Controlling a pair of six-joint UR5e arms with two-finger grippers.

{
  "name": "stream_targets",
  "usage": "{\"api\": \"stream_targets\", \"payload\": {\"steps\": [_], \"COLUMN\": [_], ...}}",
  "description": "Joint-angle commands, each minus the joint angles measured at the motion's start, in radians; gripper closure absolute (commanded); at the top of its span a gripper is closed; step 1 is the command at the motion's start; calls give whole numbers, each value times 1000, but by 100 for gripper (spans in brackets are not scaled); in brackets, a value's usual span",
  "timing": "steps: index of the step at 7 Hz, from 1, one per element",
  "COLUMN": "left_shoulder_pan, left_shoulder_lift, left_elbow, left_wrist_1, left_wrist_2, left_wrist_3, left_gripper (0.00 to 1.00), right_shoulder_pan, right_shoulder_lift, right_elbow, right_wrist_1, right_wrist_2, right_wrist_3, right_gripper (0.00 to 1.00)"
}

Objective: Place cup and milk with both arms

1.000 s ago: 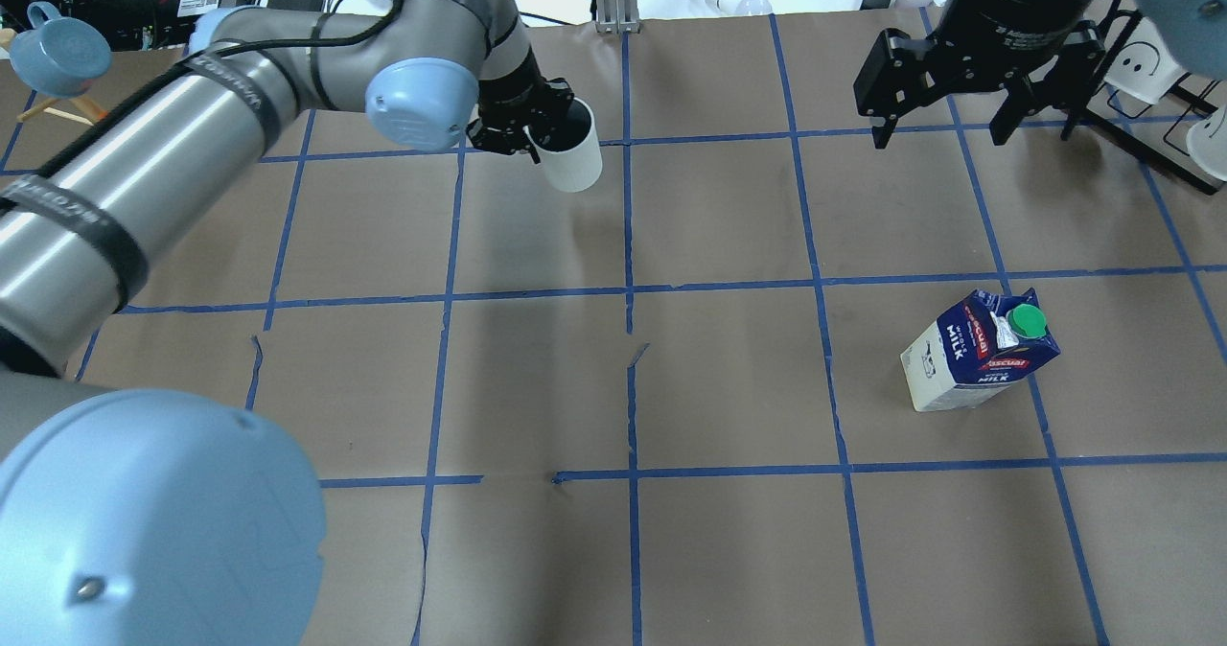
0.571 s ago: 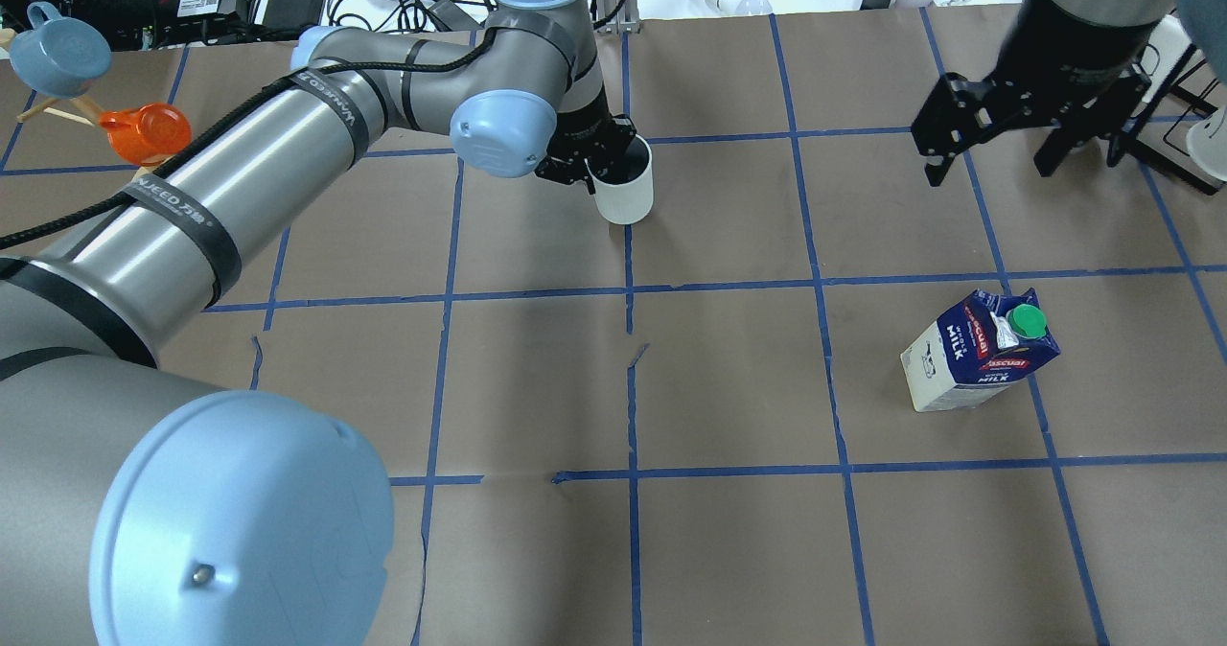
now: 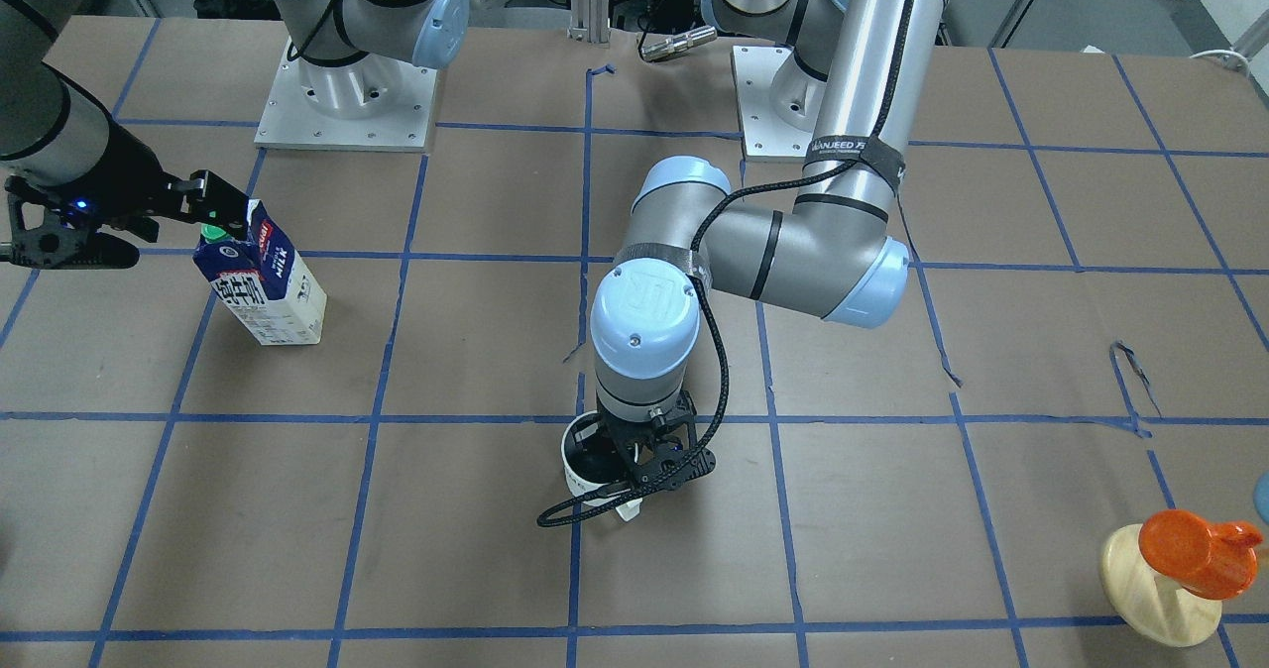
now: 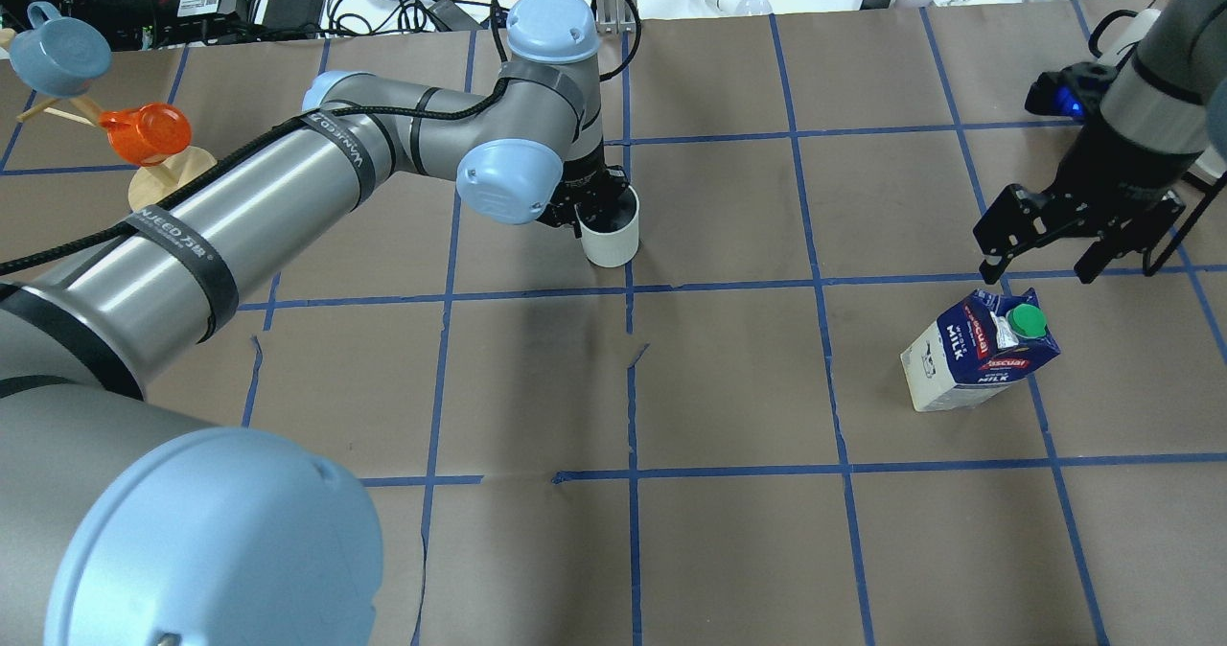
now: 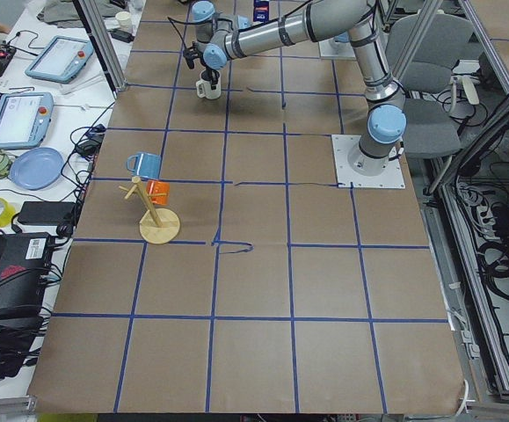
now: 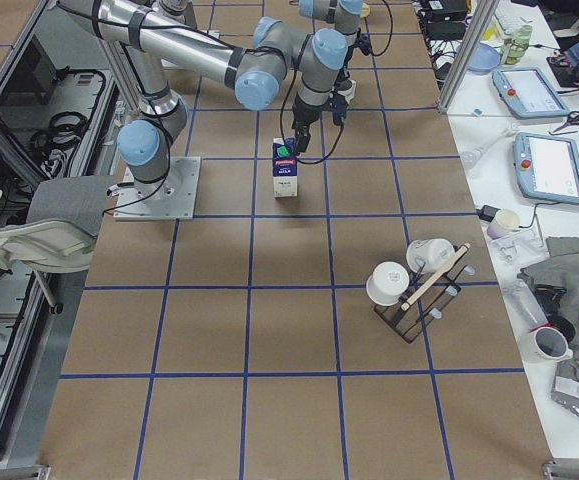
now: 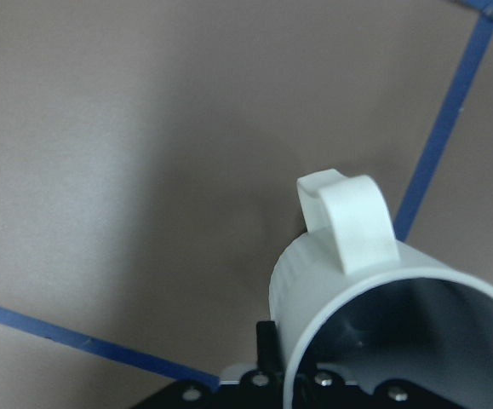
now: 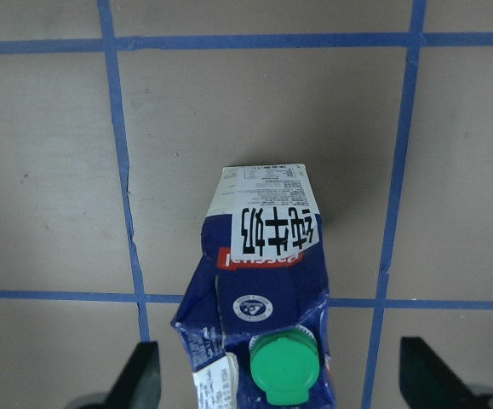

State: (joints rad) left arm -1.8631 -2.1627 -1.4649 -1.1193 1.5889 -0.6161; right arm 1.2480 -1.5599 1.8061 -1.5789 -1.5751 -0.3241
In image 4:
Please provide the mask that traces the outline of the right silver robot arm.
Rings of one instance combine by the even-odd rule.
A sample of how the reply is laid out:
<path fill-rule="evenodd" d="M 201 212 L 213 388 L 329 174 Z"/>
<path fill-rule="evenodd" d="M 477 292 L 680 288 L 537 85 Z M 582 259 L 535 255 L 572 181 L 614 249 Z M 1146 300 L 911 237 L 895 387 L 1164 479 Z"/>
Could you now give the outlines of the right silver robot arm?
<path fill-rule="evenodd" d="M 1185 209 L 1173 183 L 1205 149 L 1225 152 L 1225 4 L 1171 0 L 1085 112 L 1052 185 L 1011 184 L 987 206 L 973 228 L 987 284 L 1021 254 L 1074 237 L 1090 239 L 1074 267 L 1081 282 L 1131 252 L 1146 275 L 1164 265 L 1160 242 Z"/>

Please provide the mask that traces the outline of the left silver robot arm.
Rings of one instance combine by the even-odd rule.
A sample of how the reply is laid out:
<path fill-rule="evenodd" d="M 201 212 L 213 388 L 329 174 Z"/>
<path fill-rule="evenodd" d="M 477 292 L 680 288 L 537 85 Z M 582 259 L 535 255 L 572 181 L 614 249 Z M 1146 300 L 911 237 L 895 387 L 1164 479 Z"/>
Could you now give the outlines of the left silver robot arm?
<path fill-rule="evenodd" d="M 97 242 L 2 282 L 5 645 L 364 645 L 371 494 L 283 436 L 148 403 L 148 382 L 400 172 L 524 225 L 627 201 L 602 157 L 584 0 L 518 0 L 485 99 L 328 71 L 302 111 Z"/>

